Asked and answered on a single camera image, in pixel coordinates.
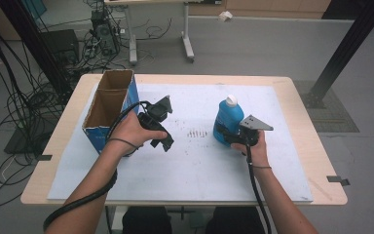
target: hand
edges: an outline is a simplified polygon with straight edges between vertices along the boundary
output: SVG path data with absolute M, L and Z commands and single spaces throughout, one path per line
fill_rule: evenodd
M 232 143 L 231 147 L 240 150 L 244 155 L 247 154 L 245 145 L 239 143 Z M 259 130 L 259 140 L 257 144 L 250 148 L 251 150 L 251 161 L 254 166 L 258 167 L 269 167 L 269 160 L 267 158 L 266 139 L 265 132 Z
M 111 134 L 111 138 L 119 138 L 130 142 L 135 146 L 141 146 L 145 141 L 150 139 L 163 139 L 167 137 L 164 131 L 150 131 L 141 127 L 135 112 L 130 111 L 127 118 L 124 119 Z M 133 152 L 134 148 L 126 143 L 126 151 Z

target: blue bottle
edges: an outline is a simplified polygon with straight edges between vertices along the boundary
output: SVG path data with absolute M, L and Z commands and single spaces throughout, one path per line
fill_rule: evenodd
M 217 131 L 217 128 L 226 128 L 231 134 L 237 134 L 239 132 L 239 123 L 244 118 L 244 113 L 238 105 L 238 100 L 232 95 L 228 95 L 218 106 L 219 109 L 214 122 L 213 135 L 222 144 L 230 146 L 230 143 L 224 140 L 224 136 Z

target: metal stand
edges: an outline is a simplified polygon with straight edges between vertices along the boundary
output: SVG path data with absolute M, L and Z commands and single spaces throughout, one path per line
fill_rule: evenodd
M 311 88 L 311 91 L 308 94 L 302 95 L 302 100 L 306 107 L 324 107 L 322 99 L 373 27 L 374 0 L 367 1 L 362 12 L 356 18 L 354 24 L 351 26 L 327 66 L 321 72 L 318 80 Z
M 35 22 L 23 6 L 22 1 L 0 0 L 0 8 L 25 43 L 31 55 L 33 55 L 38 65 L 44 71 L 62 103 L 68 103 L 72 95 L 72 88 L 59 70 L 53 55 L 42 40 Z
M 135 40 L 135 35 L 132 34 L 130 10 L 129 10 L 129 6 L 122 6 L 122 8 L 126 16 L 127 30 L 129 31 L 129 37 L 130 37 L 130 64 L 136 65 L 137 63 L 136 40 Z
M 181 32 L 187 59 L 194 62 L 193 48 L 191 47 L 190 38 L 188 37 L 188 3 L 184 3 L 184 31 Z

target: table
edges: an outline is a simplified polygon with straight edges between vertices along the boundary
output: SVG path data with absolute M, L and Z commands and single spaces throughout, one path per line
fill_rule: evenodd
M 190 38 L 188 36 L 188 2 L 201 2 L 202 0 L 104 0 L 107 6 L 121 6 L 124 10 L 126 16 L 127 28 L 130 36 L 130 64 L 136 65 L 136 39 L 135 35 L 132 34 L 132 24 L 131 24 L 131 10 L 130 5 L 134 4 L 158 4 L 158 3 L 183 3 L 184 12 L 184 30 L 181 32 L 181 38 L 183 40 L 184 48 L 186 51 L 187 58 L 190 61 L 194 61 L 193 48 L 190 43 Z
M 48 200 L 47 196 L 56 175 L 60 156 L 65 149 L 92 91 L 101 74 L 84 75 L 68 102 L 44 154 L 53 155 L 51 161 L 41 161 L 31 176 L 21 200 L 24 204 L 62 204 L 63 201 Z M 147 75 L 135 74 L 137 84 L 231 84 L 248 86 L 271 86 L 275 89 L 281 111 L 288 125 L 295 148 L 308 179 L 314 201 L 300 205 L 344 205 L 348 199 L 340 183 L 328 182 L 327 176 L 335 171 L 320 142 L 318 134 L 289 78 L 263 76 L 209 76 L 209 75 Z M 107 205 L 122 205 L 107 202 Z

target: person's left hand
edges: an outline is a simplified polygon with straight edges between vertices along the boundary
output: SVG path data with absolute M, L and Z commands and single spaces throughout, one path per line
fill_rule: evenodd
M 124 119 L 111 134 L 110 138 L 119 138 L 128 141 L 135 146 L 141 146 L 145 141 L 150 139 L 163 139 L 167 137 L 164 131 L 146 130 L 139 124 L 138 118 L 134 111 L 130 111 L 127 118 Z M 129 144 L 126 145 L 127 152 L 133 152 L 134 148 Z

